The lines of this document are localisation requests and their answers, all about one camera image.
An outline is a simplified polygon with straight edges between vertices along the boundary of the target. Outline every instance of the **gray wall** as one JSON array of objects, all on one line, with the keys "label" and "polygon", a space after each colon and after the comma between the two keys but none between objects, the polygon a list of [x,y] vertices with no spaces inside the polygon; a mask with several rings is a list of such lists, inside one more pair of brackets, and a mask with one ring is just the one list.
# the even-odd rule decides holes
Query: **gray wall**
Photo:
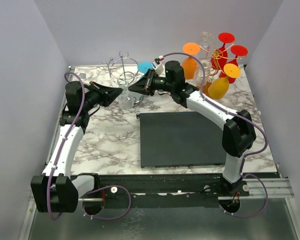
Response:
[{"label": "gray wall", "polygon": [[18,239],[48,154],[67,64],[32,0],[0,1],[0,240]]},{"label": "gray wall", "polygon": [[285,0],[247,66],[274,159],[300,216],[300,0]]},{"label": "gray wall", "polygon": [[[137,61],[180,52],[201,32],[230,32],[250,56],[282,0],[34,0],[70,65],[128,51]],[[250,57],[241,63],[247,63]]]}]

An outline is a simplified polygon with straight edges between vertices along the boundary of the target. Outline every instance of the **purple cable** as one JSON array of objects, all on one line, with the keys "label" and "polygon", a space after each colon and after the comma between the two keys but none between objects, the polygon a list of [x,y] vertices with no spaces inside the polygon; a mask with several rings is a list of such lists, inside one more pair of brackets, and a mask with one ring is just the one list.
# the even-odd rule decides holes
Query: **purple cable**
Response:
[{"label": "purple cable", "polygon": [[[81,88],[82,88],[82,100],[81,100],[81,104],[80,104],[80,108],[73,120],[73,122],[71,123],[69,129],[66,131],[62,141],[61,141],[61,144],[59,146],[59,149],[58,149],[58,152],[56,153],[56,156],[55,156],[55,160],[53,162],[53,165],[56,166],[58,161],[59,161],[59,158],[60,158],[60,155],[61,155],[61,152],[62,152],[62,149],[65,145],[65,142],[67,140],[67,137],[69,136],[73,126],[76,124],[78,118],[79,118],[79,115],[82,111],[82,108],[84,107],[84,103],[85,103],[85,86],[84,86],[84,83],[82,82],[81,78],[75,74],[74,72],[66,72],[64,74],[64,78],[65,80],[69,83],[69,80],[68,80],[68,75],[74,75],[80,82],[81,84]],[[57,216],[54,216],[52,211],[51,211],[51,200],[50,200],[50,187],[51,187],[51,182],[52,182],[52,177],[54,175],[54,172],[55,172],[55,169],[54,168],[51,168],[51,172],[50,172],[50,175],[49,175],[49,178],[48,178],[48,184],[47,184],[47,187],[46,187],[46,206],[47,206],[47,209],[48,209],[48,213],[49,213],[49,216],[50,218],[53,220],[53,221],[56,221],[60,218],[62,212],[60,212]]]},{"label": "purple cable", "polygon": [[89,216],[91,218],[100,219],[100,220],[116,220],[116,219],[122,218],[124,215],[126,215],[129,212],[130,207],[131,207],[131,195],[130,195],[129,191],[125,187],[123,187],[123,186],[119,186],[119,185],[104,186],[104,187],[98,188],[96,190],[88,191],[86,194],[93,194],[93,193],[102,191],[104,189],[110,189],[112,187],[120,188],[120,189],[123,189],[123,190],[126,191],[126,194],[128,195],[128,198],[129,198],[129,205],[128,205],[127,209],[122,214],[120,214],[119,216],[102,217],[102,216],[96,216],[96,215],[89,215],[89,214],[87,214],[86,213],[86,209],[85,209],[85,205],[83,205],[82,208],[83,208],[83,211],[84,211],[84,216],[87,215],[87,216]]},{"label": "purple cable", "polygon": [[258,215],[262,214],[262,213],[266,210],[266,208],[267,208],[267,206],[268,206],[268,203],[269,203],[269,197],[268,197],[268,192],[267,192],[267,188],[266,188],[265,184],[261,181],[260,178],[258,178],[256,175],[251,174],[251,173],[247,173],[246,175],[244,175],[243,178],[245,179],[245,178],[248,177],[248,176],[254,177],[254,178],[257,179],[257,180],[261,183],[261,185],[263,186],[264,193],[265,193],[265,203],[264,203],[263,207],[261,208],[260,211],[254,213],[254,214],[250,214],[250,215],[237,215],[237,214],[234,214],[234,213],[231,213],[231,212],[226,211],[226,210],[219,204],[219,207],[223,210],[223,212],[224,212],[225,214],[228,214],[228,215],[230,215],[230,216],[237,217],[237,218],[244,218],[244,219],[247,219],[247,218],[252,218],[252,217],[258,216]]},{"label": "purple cable", "polygon": [[[202,68],[202,72],[203,72],[203,79],[202,79],[202,82],[201,82],[201,86],[200,86],[199,92],[200,92],[200,95],[201,95],[201,97],[202,97],[202,99],[203,99],[204,101],[207,101],[209,104],[211,104],[212,106],[214,106],[215,108],[219,109],[220,111],[222,111],[222,112],[224,112],[224,113],[228,113],[228,114],[231,115],[231,116],[234,116],[234,117],[237,117],[237,118],[239,118],[239,119],[242,119],[242,120],[246,121],[247,123],[251,124],[252,126],[254,126],[256,129],[258,129],[258,130],[262,133],[262,135],[263,135],[263,137],[264,137],[264,146],[263,146],[262,149],[260,149],[260,150],[258,150],[258,151],[249,152],[249,153],[246,153],[246,154],[243,156],[242,163],[241,163],[241,166],[240,166],[240,171],[241,171],[241,173],[242,173],[242,170],[243,170],[243,166],[244,166],[244,164],[245,164],[246,157],[247,157],[247,156],[250,156],[250,155],[262,153],[262,152],[263,152],[264,150],[266,150],[266,148],[268,147],[268,138],[267,138],[267,135],[266,135],[265,131],[263,131],[261,127],[259,127],[257,124],[255,124],[254,122],[250,121],[249,119],[247,119],[247,118],[245,118],[245,117],[243,117],[243,116],[241,116],[241,115],[238,115],[238,114],[236,114],[236,113],[228,112],[226,109],[224,109],[223,107],[219,106],[218,104],[215,104],[213,101],[210,100],[209,97],[207,97],[207,96],[204,95],[203,90],[204,90],[204,84],[205,84],[206,74],[205,74],[205,68],[204,68],[203,64],[199,61],[199,59],[197,59],[196,57],[194,57],[194,56],[192,56],[192,55],[190,55],[190,54],[184,53],[184,52],[172,52],[172,53],[168,53],[168,54],[166,54],[166,55],[163,55],[163,57],[165,58],[165,57],[168,57],[168,56],[170,56],[170,55],[185,55],[185,56],[188,56],[188,57],[190,57],[190,58],[193,58],[194,60],[196,60],[196,61],[198,62],[198,64],[199,64],[200,67]],[[267,207],[267,205],[268,205],[268,192],[267,192],[267,190],[266,190],[266,186],[265,186],[264,183],[260,180],[260,178],[258,178],[257,176],[255,176],[255,175],[253,175],[253,174],[251,174],[251,173],[248,173],[248,174],[246,174],[243,178],[245,179],[247,176],[253,176],[254,178],[256,178],[256,179],[262,184],[262,186],[263,186],[263,188],[264,188],[264,191],[265,191],[265,204],[264,204],[263,208],[262,208],[259,212],[255,213],[255,214],[252,214],[252,215],[247,215],[247,216],[240,216],[240,215],[236,215],[236,214],[233,214],[233,215],[232,215],[230,212],[227,212],[227,211],[226,211],[225,213],[230,214],[230,215],[235,216],[235,217],[238,217],[238,218],[250,218],[250,217],[255,217],[255,216],[257,216],[257,215],[263,213],[264,210],[266,209],[266,207]]]}]

